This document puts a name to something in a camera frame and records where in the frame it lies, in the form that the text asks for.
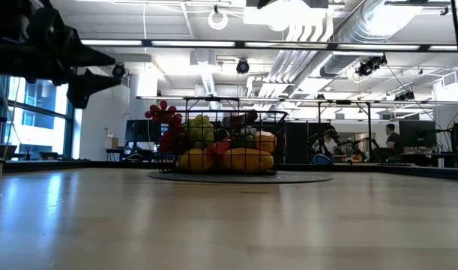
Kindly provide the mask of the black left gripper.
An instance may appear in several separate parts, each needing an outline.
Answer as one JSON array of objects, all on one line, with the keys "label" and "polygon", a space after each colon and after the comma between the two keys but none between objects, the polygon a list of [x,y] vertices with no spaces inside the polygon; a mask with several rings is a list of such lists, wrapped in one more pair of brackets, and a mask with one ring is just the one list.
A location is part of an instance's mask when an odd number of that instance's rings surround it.
[{"label": "black left gripper", "polygon": [[51,4],[43,4],[34,12],[26,32],[28,45],[36,53],[31,55],[27,74],[22,77],[30,83],[37,79],[51,80],[57,86],[68,83],[67,99],[74,108],[85,109],[93,94],[121,84],[118,78],[90,70],[70,76],[70,68],[113,65],[115,59],[83,44],[78,31],[65,25]]}]

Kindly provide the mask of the dark green avocado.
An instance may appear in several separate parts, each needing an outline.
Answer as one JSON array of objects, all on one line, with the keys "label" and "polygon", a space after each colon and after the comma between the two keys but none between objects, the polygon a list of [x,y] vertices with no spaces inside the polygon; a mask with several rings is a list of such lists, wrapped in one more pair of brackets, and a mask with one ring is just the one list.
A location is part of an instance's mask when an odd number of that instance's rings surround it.
[{"label": "dark green avocado", "polygon": [[237,135],[234,137],[231,147],[234,149],[244,148],[244,149],[254,149],[255,141],[253,135]]}]

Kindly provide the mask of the green grape bunch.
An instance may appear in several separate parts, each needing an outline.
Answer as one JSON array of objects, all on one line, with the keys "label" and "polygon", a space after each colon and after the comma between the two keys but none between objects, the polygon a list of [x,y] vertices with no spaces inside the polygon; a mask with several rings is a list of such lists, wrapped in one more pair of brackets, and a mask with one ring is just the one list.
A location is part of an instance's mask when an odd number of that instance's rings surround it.
[{"label": "green grape bunch", "polygon": [[199,114],[184,123],[190,141],[196,149],[206,149],[215,143],[214,126],[207,115]]}]

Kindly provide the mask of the yellow orange mango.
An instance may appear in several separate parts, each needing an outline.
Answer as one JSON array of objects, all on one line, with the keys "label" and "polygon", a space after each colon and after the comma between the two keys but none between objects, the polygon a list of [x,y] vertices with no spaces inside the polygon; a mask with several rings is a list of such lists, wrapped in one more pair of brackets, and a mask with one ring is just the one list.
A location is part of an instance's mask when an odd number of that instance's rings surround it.
[{"label": "yellow orange mango", "polygon": [[272,154],[254,148],[232,148],[219,158],[219,164],[227,170],[239,173],[263,173],[274,166]]}]

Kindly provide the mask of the black aluminium table frame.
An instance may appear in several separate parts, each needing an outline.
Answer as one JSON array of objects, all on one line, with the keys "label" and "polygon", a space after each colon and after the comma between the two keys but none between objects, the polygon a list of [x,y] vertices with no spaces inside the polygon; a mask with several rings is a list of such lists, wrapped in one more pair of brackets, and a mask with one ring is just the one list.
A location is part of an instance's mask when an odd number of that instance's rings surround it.
[{"label": "black aluminium table frame", "polygon": [[[113,169],[174,169],[175,166],[169,163],[134,163],[134,162],[111,162],[111,161],[89,161],[89,160],[30,160],[30,161],[5,161],[2,163],[2,172],[8,173],[29,173],[52,170],[71,170],[85,168],[113,168]],[[458,181],[458,169],[437,168],[425,166],[392,166],[377,163],[347,163],[333,165],[311,165],[311,164],[290,164],[282,163],[275,166],[277,171],[290,172],[326,172],[326,173],[387,173],[394,175],[418,176],[435,179],[448,179]]]}]

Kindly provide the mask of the glass window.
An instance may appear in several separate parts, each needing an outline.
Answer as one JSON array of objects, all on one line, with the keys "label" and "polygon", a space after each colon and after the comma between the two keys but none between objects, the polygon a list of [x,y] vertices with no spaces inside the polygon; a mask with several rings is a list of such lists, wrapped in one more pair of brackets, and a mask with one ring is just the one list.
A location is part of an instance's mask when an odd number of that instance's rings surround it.
[{"label": "glass window", "polygon": [[74,109],[67,86],[0,75],[0,159],[71,157]]}]

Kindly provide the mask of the person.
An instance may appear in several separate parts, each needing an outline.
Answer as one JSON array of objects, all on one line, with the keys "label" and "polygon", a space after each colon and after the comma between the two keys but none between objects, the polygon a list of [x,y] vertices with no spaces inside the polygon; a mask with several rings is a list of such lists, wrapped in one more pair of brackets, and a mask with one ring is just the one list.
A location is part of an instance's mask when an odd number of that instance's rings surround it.
[{"label": "person", "polygon": [[386,124],[385,133],[387,135],[386,147],[382,148],[382,158],[398,158],[404,150],[400,135],[395,131],[394,124]]},{"label": "person", "polygon": [[329,165],[334,159],[334,149],[339,145],[337,131],[333,126],[328,126],[321,139],[317,139],[313,144],[315,155],[312,162],[316,165]]}]

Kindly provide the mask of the black computer monitor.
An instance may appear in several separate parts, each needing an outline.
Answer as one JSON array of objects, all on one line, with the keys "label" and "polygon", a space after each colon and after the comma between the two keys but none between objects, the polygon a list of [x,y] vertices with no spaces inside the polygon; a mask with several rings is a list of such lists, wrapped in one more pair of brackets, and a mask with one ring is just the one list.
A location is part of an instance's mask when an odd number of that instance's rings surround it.
[{"label": "black computer monitor", "polygon": [[124,140],[127,143],[159,143],[161,124],[152,120],[127,120]]},{"label": "black computer monitor", "polygon": [[435,147],[436,126],[433,121],[399,121],[400,137],[405,147]]}]

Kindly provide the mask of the silver ceiling air duct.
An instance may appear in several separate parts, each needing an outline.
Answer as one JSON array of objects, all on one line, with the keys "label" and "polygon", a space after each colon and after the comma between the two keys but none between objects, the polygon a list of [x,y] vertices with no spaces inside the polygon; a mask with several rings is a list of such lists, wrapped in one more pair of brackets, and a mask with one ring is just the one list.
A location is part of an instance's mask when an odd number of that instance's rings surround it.
[{"label": "silver ceiling air duct", "polygon": [[334,43],[384,43],[421,12],[420,6],[388,5],[407,0],[365,0],[348,21],[332,35]]}]

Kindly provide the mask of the red grape bunch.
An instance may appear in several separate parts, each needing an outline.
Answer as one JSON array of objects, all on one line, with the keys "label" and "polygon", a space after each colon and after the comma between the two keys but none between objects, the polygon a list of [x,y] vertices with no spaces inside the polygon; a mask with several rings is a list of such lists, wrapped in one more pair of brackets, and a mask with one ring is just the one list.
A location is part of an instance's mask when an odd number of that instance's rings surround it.
[{"label": "red grape bunch", "polygon": [[163,132],[160,139],[159,152],[180,154],[184,151],[187,136],[182,124],[182,115],[177,113],[175,106],[169,106],[165,100],[162,100],[159,105],[152,104],[145,112],[145,117],[167,125],[167,130]]}]

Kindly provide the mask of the dark red chili pepper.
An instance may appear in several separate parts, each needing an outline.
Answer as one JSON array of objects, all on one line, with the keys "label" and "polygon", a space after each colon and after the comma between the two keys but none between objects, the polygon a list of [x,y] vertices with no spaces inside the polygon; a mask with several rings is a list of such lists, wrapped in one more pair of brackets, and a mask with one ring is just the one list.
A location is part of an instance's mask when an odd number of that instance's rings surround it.
[{"label": "dark red chili pepper", "polygon": [[222,119],[222,127],[226,129],[239,129],[244,126],[251,125],[258,118],[258,113],[255,110],[249,112],[225,112]]}]

